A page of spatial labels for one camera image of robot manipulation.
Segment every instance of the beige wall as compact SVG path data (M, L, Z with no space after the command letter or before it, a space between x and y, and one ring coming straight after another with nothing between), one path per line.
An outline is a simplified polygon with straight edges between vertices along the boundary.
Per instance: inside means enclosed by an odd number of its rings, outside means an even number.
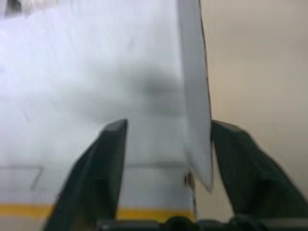
M201 2L213 118L248 130L308 196L308 1Z

